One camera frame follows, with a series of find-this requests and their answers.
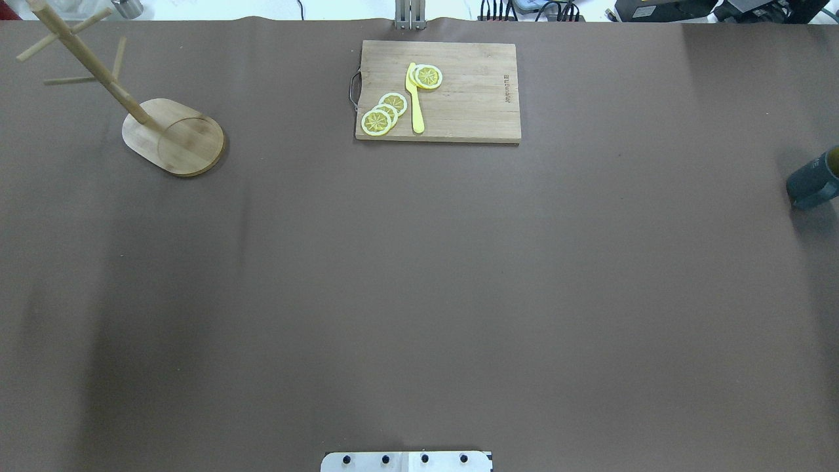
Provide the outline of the yellow plastic knife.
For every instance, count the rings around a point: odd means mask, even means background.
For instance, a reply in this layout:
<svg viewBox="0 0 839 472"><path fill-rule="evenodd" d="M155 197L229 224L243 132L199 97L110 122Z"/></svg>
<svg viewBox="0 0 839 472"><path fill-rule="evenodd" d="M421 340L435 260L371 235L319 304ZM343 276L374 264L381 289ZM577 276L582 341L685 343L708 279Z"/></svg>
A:
<svg viewBox="0 0 839 472"><path fill-rule="evenodd" d="M407 90L408 95L410 95L411 99L411 122L412 122L412 129L413 132L416 134L423 134L425 132L425 122L423 122L423 114L420 107L420 96L418 92L418 88L411 85L408 82L407 76L408 67L406 69L406 75L404 79L404 88Z"/></svg>

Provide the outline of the lemon slice near edge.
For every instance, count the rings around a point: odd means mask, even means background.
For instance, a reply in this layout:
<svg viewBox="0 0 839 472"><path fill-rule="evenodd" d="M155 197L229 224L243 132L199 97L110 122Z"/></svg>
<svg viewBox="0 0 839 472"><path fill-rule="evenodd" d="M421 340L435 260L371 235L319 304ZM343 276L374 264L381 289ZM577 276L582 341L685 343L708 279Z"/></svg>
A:
<svg viewBox="0 0 839 472"><path fill-rule="evenodd" d="M368 136L383 136L393 128L389 117L382 111L371 109L361 117L361 129Z"/></svg>

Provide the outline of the lemon slice far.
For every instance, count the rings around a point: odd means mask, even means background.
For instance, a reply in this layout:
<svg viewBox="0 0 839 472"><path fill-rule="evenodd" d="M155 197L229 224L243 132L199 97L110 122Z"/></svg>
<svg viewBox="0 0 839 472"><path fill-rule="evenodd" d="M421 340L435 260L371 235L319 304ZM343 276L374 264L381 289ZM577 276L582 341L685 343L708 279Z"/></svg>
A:
<svg viewBox="0 0 839 472"><path fill-rule="evenodd" d="M380 105L390 105L395 108L398 116L404 115L408 107L408 100L401 93L389 92L380 98Z"/></svg>

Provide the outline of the lemon slice under knife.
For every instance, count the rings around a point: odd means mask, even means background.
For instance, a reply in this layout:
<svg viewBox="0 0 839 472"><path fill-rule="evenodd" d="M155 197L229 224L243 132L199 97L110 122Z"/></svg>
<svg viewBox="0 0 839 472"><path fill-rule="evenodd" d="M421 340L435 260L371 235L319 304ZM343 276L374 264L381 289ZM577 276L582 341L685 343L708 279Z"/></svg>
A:
<svg viewBox="0 0 839 472"><path fill-rule="evenodd" d="M411 63L410 66L408 66L408 71L407 71L408 82L411 85L417 87L418 89L422 89L422 85L419 83L419 81L417 81L416 66L417 65L415 63Z"/></svg>

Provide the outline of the wooden cutting board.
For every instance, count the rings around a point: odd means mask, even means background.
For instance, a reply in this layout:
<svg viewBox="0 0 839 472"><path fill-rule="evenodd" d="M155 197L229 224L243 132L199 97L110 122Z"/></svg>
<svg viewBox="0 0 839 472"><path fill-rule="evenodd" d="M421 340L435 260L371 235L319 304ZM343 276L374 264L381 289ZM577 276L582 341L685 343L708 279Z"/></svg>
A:
<svg viewBox="0 0 839 472"><path fill-rule="evenodd" d="M404 88L410 62L437 66L438 89L418 88L425 132L411 122L410 94ZM389 92L408 100L404 115L378 140L520 144L517 48L513 44L365 40L361 48L361 90L355 136L371 140L361 117Z"/></svg>

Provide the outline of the aluminium frame post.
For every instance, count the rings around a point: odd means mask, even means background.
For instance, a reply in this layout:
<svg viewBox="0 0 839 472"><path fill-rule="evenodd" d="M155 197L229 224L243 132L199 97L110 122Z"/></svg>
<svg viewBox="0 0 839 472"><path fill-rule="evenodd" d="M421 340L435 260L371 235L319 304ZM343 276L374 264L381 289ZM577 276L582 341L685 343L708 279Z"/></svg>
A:
<svg viewBox="0 0 839 472"><path fill-rule="evenodd" d="M425 30L426 21L425 0L396 0L395 1L395 29L396 30Z"/></svg>

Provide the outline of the wooden cup storage rack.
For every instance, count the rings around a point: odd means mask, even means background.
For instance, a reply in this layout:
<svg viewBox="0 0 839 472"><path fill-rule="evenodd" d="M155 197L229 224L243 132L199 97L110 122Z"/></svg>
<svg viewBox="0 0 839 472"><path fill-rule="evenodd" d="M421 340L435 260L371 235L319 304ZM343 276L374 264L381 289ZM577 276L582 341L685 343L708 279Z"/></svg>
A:
<svg viewBox="0 0 839 472"><path fill-rule="evenodd" d="M89 71L89 77L48 79L45 86L100 83L118 101L128 116L122 125L126 146L160 169L179 177L207 172L221 158L227 138L212 117L166 98L154 98L141 104L121 84L126 37L120 38L113 67L108 68L82 41L80 33L113 13L104 8L76 25L66 24L46 1L30 1L29 8L50 30L50 35L17 56L26 62L58 40Z"/></svg>

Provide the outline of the small metal cup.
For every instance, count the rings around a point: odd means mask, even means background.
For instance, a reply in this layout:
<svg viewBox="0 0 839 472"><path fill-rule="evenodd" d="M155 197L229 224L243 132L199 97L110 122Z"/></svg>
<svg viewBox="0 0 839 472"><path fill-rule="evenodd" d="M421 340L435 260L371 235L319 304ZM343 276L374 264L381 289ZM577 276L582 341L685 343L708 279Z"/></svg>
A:
<svg viewBox="0 0 839 472"><path fill-rule="evenodd" d="M145 9L141 0L111 0L111 6L125 19L137 19Z"/></svg>

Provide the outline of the lemon slice top pair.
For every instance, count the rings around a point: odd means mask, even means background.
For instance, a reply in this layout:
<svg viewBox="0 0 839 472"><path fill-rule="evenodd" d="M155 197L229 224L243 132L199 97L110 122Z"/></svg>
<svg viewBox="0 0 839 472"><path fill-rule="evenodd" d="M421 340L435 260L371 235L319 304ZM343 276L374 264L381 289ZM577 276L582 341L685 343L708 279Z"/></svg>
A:
<svg viewBox="0 0 839 472"><path fill-rule="evenodd" d="M417 64L413 70L413 82L419 89L434 90L442 84L442 71L431 64Z"/></svg>

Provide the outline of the lemon slice middle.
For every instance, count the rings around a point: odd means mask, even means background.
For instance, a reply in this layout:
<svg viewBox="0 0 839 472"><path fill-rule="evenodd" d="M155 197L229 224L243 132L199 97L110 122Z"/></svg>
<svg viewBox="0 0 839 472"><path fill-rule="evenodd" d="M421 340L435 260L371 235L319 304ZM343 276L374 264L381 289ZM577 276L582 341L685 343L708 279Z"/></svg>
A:
<svg viewBox="0 0 839 472"><path fill-rule="evenodd" d="M396 107L393 107L390 104L378 104L377 107L374 108L376 111L382 111L386 113L389 117L390 123L394 125L399 119L399 110Z"/></svg>

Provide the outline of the dark blue cup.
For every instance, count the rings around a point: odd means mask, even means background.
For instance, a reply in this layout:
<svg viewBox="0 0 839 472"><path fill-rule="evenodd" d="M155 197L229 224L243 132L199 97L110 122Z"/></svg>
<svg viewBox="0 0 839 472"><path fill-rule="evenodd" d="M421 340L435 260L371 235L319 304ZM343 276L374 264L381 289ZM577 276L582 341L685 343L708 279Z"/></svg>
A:
<svg viewBox="0 0 839 472"><path fill-rule="evenodd" d="M838 146L795 170L786 180L791 206L810 209L826 203L838 194Z"/></svg>

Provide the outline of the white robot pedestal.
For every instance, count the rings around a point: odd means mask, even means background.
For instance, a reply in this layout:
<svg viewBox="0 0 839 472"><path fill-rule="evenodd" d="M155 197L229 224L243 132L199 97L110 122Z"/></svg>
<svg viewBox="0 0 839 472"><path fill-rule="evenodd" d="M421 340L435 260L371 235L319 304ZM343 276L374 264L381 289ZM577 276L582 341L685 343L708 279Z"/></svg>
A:
<svg viewBox="0 0 839 472"><path fill-rule="evenodd" d="M334 452L321 471L494 471L492 453L479 450Z"/></svg>

